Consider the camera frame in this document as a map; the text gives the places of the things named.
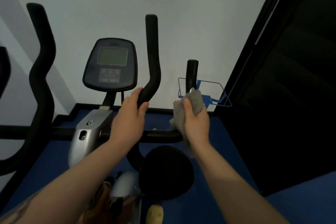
hand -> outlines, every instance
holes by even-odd
[[[138,110],[137,101],[142,88],[137,88],[124,99],[118,114],[112,122],[110,140],[122,140],[132,147],[144,132],[145,113],[149,103],[144,102]]]
[[[185,111],[184,131],[193,150],[198,147],[209,145],[209,126],[210,120],[205,106],[202,111],[195,116],[191,107],[190,100],[183,100]]]

gray cloth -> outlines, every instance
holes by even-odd
[[[184,123],[186,121],[186,114],[184,112],[183,100],[185,98],[188,98],[190,100],[194,115],[198,115],[202,111],[204,103],[200,90],[194,90],[193,92],[188,92],[182,99],[174,101],[174,111],[173,111],[174,118],[169,121],[170,126],[173,130],[178,130],[182,134],[183,140],[187,142],[187,145],[189,146],[189,142],[184,132]]]

forearm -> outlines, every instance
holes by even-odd
[[[99,185],[129,149],[121,141],[104,143],[42,189],[26,204],[17,221],[10,223],[76,223]],[[9,215],[0,223],[10,219]]]
[[[288,224],[287,220],[259,195],[210,144],[195,149],[195,152],[212,194],[229,224]]]

person's right arm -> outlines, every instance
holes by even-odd
[[[185,133],[226,222],[288,224],[211,146],[207,109],[195,116],[189,99],[183,103]]]

person's left arm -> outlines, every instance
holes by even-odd
[[[125,98],[113,120],[111,136],[106,143],[1,217],[0,224],[76,223],[99,185],[144,131],[145,112],[149,104],[143,103],[138,110],[140,92],[141,88],[138,88]]]

